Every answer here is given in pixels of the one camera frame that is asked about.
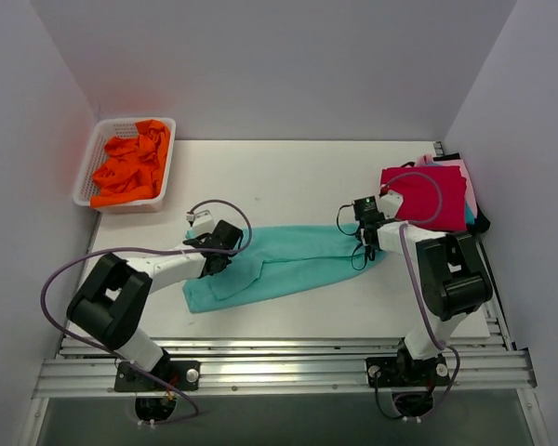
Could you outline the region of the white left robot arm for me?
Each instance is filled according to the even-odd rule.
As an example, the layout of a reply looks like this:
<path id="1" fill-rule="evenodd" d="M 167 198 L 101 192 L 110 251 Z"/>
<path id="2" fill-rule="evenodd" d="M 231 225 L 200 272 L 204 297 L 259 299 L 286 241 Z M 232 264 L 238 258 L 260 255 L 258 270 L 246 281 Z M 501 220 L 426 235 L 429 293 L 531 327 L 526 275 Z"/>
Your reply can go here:
<path id="1" fill-rule="evenodd" d="M 146 388 L 158 389 L 172 369 L 168 353 L 139 328 L 149 295 L 224 271 L 243 239 L 242 230 L 221 220 L 199 224 L 194 237 L 161 256 L 101 256 L 73 297 L 67 318 L 136 365 L 136 379 Z"/>

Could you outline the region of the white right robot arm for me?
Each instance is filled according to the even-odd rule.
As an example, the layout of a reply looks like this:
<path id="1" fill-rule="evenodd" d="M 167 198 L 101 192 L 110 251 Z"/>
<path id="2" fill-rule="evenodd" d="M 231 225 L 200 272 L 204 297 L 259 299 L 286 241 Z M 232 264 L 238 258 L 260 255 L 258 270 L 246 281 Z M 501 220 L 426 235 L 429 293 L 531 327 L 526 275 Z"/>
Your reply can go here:
<path id="1" fill-rule="evenodd" d="M 352 202 L 358 224 L 352 234 L 364 262 L 378 254 L 403 257 L 418 304 L 420 322 L 403 339 L 404 354 L 394 361 L 397 377 L 413 384 L 428 372 L 428 359 L 440 354 L 465 319 L 493 295 L 476 242 L 467 231 L 426 230 L 387 218 L 375 197 Z"/>

